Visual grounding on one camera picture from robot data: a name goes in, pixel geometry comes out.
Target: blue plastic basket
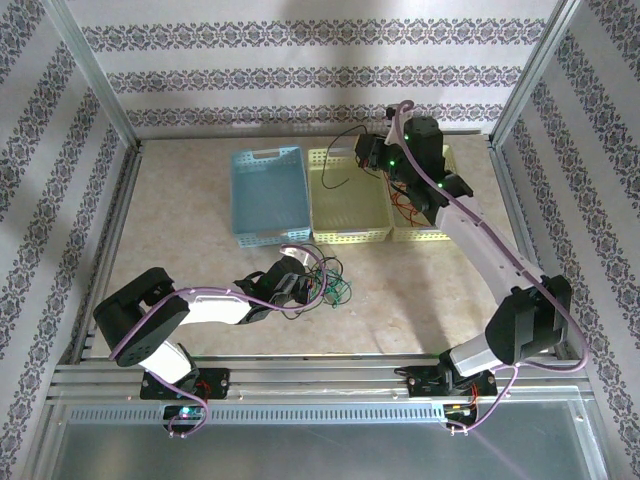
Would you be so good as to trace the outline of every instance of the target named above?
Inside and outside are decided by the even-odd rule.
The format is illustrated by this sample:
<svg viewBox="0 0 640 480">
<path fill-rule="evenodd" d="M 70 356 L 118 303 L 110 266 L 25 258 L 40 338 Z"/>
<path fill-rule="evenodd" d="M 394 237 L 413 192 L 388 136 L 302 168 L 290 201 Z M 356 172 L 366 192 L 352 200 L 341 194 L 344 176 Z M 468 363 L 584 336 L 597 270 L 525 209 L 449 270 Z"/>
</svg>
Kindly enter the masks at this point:
<svg viewBox="0 0 640 480">
<path fill-rule="evenodd" d="M 241 247 L 309 239 L 309 195 L 300 147 L 242 150 L 231 156 L 231 224 Z"/>
</svg>

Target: aluminum frame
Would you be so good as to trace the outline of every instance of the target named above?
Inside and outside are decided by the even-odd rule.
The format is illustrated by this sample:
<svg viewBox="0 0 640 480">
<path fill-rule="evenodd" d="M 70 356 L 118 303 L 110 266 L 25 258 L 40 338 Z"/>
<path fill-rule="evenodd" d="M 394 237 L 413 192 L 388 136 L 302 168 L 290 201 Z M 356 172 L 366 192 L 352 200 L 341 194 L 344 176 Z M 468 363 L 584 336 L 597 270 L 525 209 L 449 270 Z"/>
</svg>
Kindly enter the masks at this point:
<svg viewBox="0 0 640 480">
<path fill-rule="evenodd" d="M 493 170 L 498 180 L 498 187 L 502 193 L 502 199 L 505 209 L 507 211 L 507 217 L 511 224 L 511 230 L 513 231 L 513 237 L 516 241 L 516 247 L 523 254 L 523 256 L 534 265 L 538 265 L 538 259 L 533 248 L 533 242 L 529 236 L 527 230 L 527 224 L 524 220 L 524 213 L 520 208 L 516 191 L 511 181 L 511 176 L 507 170 L 507 164 L 504 161 L 502 151 L 494 149 L 489 145 L 489 157 L 493 164 Z"/>
<path fill-rule="evenodd" d="M 560 0 L 551 12 L 542 37 L 527 60 L 522 75 L 491 132 L 490 139 L 494 147 L 501 146 L 509 135 L 581 3 L 582 0 Z"/>
<path fill-rule="evenodd" d="M 571 363 L 550 360 L 550 357 L 539 360 L 555 365 Z M 436 365 L 437 362 L 437 359 L 424 355 L 371 355 L 316 358 L 222 357 L 206 358 L 198 363 L 202 367 L 231 370 L 227 399 L 209 402 L 214 410 L 216 406 L 243 405 L 289 406 L 292 409 L 301 405 L 309 408 L 349 405 L 357 409 L 359 406 L 392 404 L 408 407 L 468 401 L 468 397 L 410 398 L 404 379 L 393 372 L 400 366 Z M 132 408 L 145 406 L 153 409 L 155 406 L 159 412 L 164 405 L 181 403 L 141 400 L 139 391 L 142 375 L 141 368 L 122 369 L 106 360 L 59 366 L 49 388 L 24 478 L 51 478 L 65 429 L 78 408 L 110 406 L 115 411 L 125 412 L 114 416 L 117 420 Z M 504 388 L 510 375 L 508 370 L 496 373 L 499 390 Z M 504 401 L 567 402 L 591 478 L 608 478 L 605 464 L 607 455 L 595 435 L 598 419 L 594 418 L 593 409 L 586 407 L 586 403 L 594 401 L 594 396 L 585 372 L 550 374 L 523 367 L 518 382 L 510 389 Z M 485 406 L 491 402 L 492 397 L 479 399 L 479 403 Z M 160 424 L 161 415 L 145 417 L 141 423 Z"/>
<path fill-rule="evenodd" d="M 60 36 L 73 54 L 73 58 L 84 73 L 89 85 L 95 92 L 100 104 L 107 112 L 118 135 L 128 147 L 135 147 L 139 140 L 133 126 L 116 98 L 107 77 L 84 38 L 82 30 L 73 18 L 65 0 L 42 0 L 49 18 L 58 29 Z"/>
<path fill-rule="evenodd" d="M 93 330 L 91 326 L 93 325 L 95 328 L 95 321 L 92 317 L 93 310 L 104 298 L 107 287 L 109 286 L 111 271 L 113 270 L 118 245 L 120 244 L 120 238 L 122 237 L 124 225 L 127 220 L 127 213 L 129 211 L 129 205 L 131 204 L 131 198 L 133 197 L 143 153 L 144 148 L 139 148 L 132 153 L 134 158 L 131 160 L 130 167 L 125 172 L 124 185 L 116 192 L 118 197 L 116 198 L 113 219 L 109 223 L 109 228 L 104 238 L 105 248 L 101 257 L 97 259 L 98 271 L 96 273 L 96 281 L 88 293 L 87 306 L 84 312 L 81 313 L 82 317 L 79 319 L 78 336 L 73 345 L 70 357 L 70 363 L 72 364 L 80 363 L 85 346 L 93 340 L 93 338 L 88 337 L 89 332 Z"/>
</svg>

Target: black wire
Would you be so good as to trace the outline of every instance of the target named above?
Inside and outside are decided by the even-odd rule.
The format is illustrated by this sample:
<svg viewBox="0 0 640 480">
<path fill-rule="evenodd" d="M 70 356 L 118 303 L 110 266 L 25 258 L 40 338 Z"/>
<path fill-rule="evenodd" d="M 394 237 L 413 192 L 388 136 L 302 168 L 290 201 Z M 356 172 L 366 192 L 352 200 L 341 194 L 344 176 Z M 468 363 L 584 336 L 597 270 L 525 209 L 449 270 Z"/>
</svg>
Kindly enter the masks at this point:
<svg viewBox="0 0 640 480">
<path fill-rule="evenodd" d="M 347 298 L 345 301 L 341 301 L 339 303 L 333 303 L 328 301 L 325 297 L 324 297 L 324 292 L 322 293 L 322 301 L 318 302 L 316 305 L 314 305 L 311 308 L 306 308 L 304 310 L 300 310 L 299 312 L 297 312 L 293 317 L 290 317 L 289 315 L 287 315 L 286 312 L 280 311 L 280 313 L 282 313 L 282 315 L 284 316 L 284 318 L 286 318 L 287 320 L 296 320 L 300 317 L 300 315 L 302 315 L 303 313 L 306 312 L 310 312 L 311 310 L 313 310 L 314 308 L 318 308 L 320 305 L 322 305 L 323 303 L 326 303 L 327 305 L 331 305 L 331 306 L 337 306 L 337 305 L 344 305 L 345 303 L 348 303 L 351 300 L 351 297 L 353 296 L 353 291 L 351 290 L 351 285 L 349 285 L 347 282 L 344 281 L 344 279 L 342 278 L 342 274 L 344 273 L 344 264 L 338 260 L 338 257 L 334 256 L 330 256 L 327 257 L 325 256 L 324 252 L 322 250 L 320 250 L 320 248 L 317 245 L 314 245 L 313 243 L 302 243 L 302 246 L 306 246 L 306 247 L 312 247 L 314 248 L 319 254 L 320 254 L 320 262 L 316 263 L 313 267 L 309 268 L 309 272 L 305 273 L 304 275 L 301 276 L 305 276 L 309 279 L 316 279 L 318 276 L 318 272 L 320 271 L 320 264 L 322 264 L 324 266 L 324 268 L 326 270 L 330 270 L 329 268 L 327 268 L 327 264 L 331 261 L 334 261 L 338 264 L 338 266 L 340 267 L 339 272 L 336 274 L 334 272 L 331 271 L 327 271 L 326 275 L 327 275 L 327 286 L 329 287 L 334 287 L 336 284 L 338 283 L 343 283 L 344 285 L 346 285 L 346 287 L 349 289 L 349 298 Z"/>
<path fill-rule="evenodd" d="M 356 158 L 354 158 L 354 160 L 356 161 L 356 164 L 358 165 L 358 167 L 360 166 L 360 157 L 358 157 L 358 154 L 356 153 Z M 364 171 L 364 173 L 366 173 L 367 175 L 371 175 L 373 178 L 377 178 L 378 180 L 380 180 L 380 177 L 378 177 L 377 175 L 374 175 L 373 173 L 371 173 L 370 171 L 368 171 L 366 169 L 366 167 L 362 167 L 362 170 Z"/>
<path fill-rule="evenodd" d="M 405 197 L 409 198 L 409 195 L 407 194 L 407 192 L 405 192 L 404 190 L 402 190 L 400 187 L 398 187 L 397 185 L 395 185 L 392 182 L 389 182 L 389 185 L 391 185 L 391 188 L 393 188 L 396 192 L 398 192 L 401 195 L 404 195 Z"/>
<path fill-rule="evenodd" d="M 367 130 L 367 127 L 365 125 L 356 125 L 355 127 L 351 127 L 350 129 L 345 130 L 340 135 L 338 135 L 336 138 L 334 138 L 333 141 L 329 144 L 329 148 L 327 148 L 327 154 L 324 156 L 324 164 L 322 165 L 322 177 L 320 178 L 320 180 L 322 181 L 322 186 L 324 188 L 326 188 L 327 190 L 333 190 L 334 188 L 341 187 L 342 185 L 344 185 L 345 183 L 347 183 L 349 181 L 349 179 L 347 178 L 346 180 L 343 180 L 338 185 L 334 185 L 333 187 L 328 187 L 327 184 L 324 183 L 324 172 L 327 169 L 327 158 L 329 158 L 329 151 L 331 150 L 331 147 L 333 147 L 333 145 L 338 141 L 338 139 L 340 137 L 346 135 L 349 132 L 353 132 L 357 128 L 363 128 L 365 135 L 367 135 L 369 133 L 368 130 Z"/>
</svg>

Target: red wire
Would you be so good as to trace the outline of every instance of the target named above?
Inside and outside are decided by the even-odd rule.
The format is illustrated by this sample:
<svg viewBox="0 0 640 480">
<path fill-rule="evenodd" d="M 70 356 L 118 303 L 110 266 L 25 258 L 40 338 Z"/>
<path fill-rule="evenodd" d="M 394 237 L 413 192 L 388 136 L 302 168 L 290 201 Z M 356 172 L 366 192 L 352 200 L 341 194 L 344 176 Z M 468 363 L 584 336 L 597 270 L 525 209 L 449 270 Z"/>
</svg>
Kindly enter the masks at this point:
<svg viewBox="0 0 640 480">
<path fill-rule="evenodd" d="M 471 400 L 471 410 L 475 410 L 478 402 L 478 387 L 475 383 L 471 386 L 471 394 L 473 395 L 473 400 Z"/>
<path fill-rule="evenodd" d="M 424 223 L 418 222 L 417 220 L 413 219 L 413 216 L 418 215 L 419 212 L 413 207 L 413 205 L 411 205 L 411 203 L 400 203 L 400 197 L 403 197 L 404 195 L 402 195 L 400 192 L 392 193 L 391 181 L 389 180 L 389 177 L 386 174 L 385 174 L 385 178 L 387 179 L 387 190 L 389 191 L 389 196 L 391 197 L 391 203 L 393 204 L 393 206 L 396 207 L 400 215 L 402 215 L 406 220 L 408 220 L 412 227 L 428 227 L 429 225 L 426 225 Z M 404 210 L 409 212 L 409 216 L 406 215 Z"/>
<path fill-rule="evenodd" d="M 211 387 L 204 380 L 200 380 L 200 382 L 196 383 L 196 387 L 200 387 L 200 386 L 202 386 L 202 388 L 204 388 L 204 392 L 205 393 L 204 393 L 203 400 L 206 402 L 207 400 L 209 400 L 209 395 L 211 394 Z"/>
</svg>

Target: tangled wires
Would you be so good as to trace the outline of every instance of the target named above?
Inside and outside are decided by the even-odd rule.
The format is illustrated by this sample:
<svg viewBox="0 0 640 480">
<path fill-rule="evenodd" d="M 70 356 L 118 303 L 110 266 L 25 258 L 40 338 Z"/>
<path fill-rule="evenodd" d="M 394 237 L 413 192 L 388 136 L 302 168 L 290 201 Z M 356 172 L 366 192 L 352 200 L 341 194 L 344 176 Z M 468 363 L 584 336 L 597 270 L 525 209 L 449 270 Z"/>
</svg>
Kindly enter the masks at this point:
<svg viewBox="0 0 640 480">
<path fill-rule="evenodd" d="M 417 220 L 413 219 L 413 217 L 415 217 L 416 215 L 419 215 L 420 212 L 418 212 L 414 208 L 414 206 L 411 205 L 407 192 L 405 192 L 404 190 L 402 190 L 402 188 L 400 188 L 398 185 L 393 183 L 388 175 L 386 175 L 386 178 L 387 178 L 387 190 L 389 191 L 389 196 L 391 197 L 391 204 L 398 209 L 398 212 L 400 212 L 400 215 L 402 215 L 405 219 L 409 220 L 409 223 L 411 224 L 412 227 L 428 227 L 429 225 L 418 222 Z M 401 201 L 402 197 L 405 197 L 406 203 Z"/>
<path fill-rule="evenodd" d="M 311 243 L 303 243 L 302 245 L 305 247 L 312 247 L 320 254 L 320 262 L 324 266 L 327 274 L 327 286 L 324 289 L 324 293 L 322 293 L 322 302 L 318 303 L 314 307 L 302 310 L 292 317 L 288 316 L 286 312 L 282 312 L 285 318 L 289 320 L 295 320 L 303 313 L 309 312 L 323 303 L 331 305 L 332 308 L 338 308 L 340 305 L 348 303 L 353 295 L 351 282 L 346 282 L 344 278 L 342 278 L 344 265 L 340 260 L 338 260 L 338 257 L 325 256 L 322 250 Z M 322 270 L 320 269 L 320 264 L 316 263 L 312 266 L 306 276 L 311 282 L 309 297 L 315 298 L 316 295 L 320 293 L 320 288 L 322 287 Z"/>
</svg>

